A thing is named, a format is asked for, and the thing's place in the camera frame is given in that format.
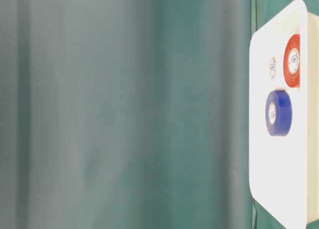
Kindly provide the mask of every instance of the label on tape core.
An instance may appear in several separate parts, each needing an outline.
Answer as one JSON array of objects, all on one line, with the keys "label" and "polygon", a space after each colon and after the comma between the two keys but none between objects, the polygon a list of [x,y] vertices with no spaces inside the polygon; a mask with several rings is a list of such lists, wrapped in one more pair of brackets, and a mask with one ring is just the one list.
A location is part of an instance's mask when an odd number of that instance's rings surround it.
[{"label": "label on tape core", "polygon": [[273,125],[276,121],[276,106],[273,102],[269,104],[268,119],[271,125]]}]

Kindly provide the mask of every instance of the white tape core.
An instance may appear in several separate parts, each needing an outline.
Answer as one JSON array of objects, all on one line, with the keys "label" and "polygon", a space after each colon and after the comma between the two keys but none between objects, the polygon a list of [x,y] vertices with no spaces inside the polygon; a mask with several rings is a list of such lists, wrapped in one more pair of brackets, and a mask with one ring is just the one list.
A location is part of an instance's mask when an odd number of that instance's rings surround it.
[{"label": "white tape core", "polygon": [[269,63],[269,75],[271,79],[276,76],[276,59],[274,57],[271,58]]},{"label": "white tape core", "polygon": [[276,106],[273,102],[270,103],[268,109],[268,118],[271,125],[273,125],[276,121]]},{"label": "white tape core", "polygon": [[297,48],[291,49],[288,58],[288,67],[290,74],[294,75],[299,67],[300,55]]}]

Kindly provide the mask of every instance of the small tape roll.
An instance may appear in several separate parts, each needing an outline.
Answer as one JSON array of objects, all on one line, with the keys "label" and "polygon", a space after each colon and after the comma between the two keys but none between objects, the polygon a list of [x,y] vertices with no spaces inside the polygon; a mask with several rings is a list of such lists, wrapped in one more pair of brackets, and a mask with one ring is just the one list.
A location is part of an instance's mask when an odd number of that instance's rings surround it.
[{"label": "small tape roll", "polygon": [[292,107],[286,91],[271,91],[265,110],[266,126],[271,136],[288,134],[292,122]]},{"label": "small tape roll", "polygon": [[299,87],[300,82],[300,35],[293,35],[284,54],[284,76],[290,87]]}]

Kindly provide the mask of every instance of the red tape roll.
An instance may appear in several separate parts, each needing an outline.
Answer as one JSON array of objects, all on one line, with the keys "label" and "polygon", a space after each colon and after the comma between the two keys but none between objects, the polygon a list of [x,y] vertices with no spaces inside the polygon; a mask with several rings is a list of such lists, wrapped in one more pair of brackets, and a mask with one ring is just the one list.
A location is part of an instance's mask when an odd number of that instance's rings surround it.
[{"label": "red tape roll", "polygon": [[293,35],[284,54],[284,76],[290,87],[299,87],[300,83],[300,35]]}]

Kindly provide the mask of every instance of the curtain fold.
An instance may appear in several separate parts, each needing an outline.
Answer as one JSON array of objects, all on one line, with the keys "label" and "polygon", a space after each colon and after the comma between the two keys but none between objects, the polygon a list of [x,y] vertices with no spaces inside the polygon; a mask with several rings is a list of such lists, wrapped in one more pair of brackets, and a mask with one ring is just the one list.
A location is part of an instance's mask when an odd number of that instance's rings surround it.
[{"label": "curtain fold", "polygon": [[0,0],[0,227],[247,229],[250,0]]}]

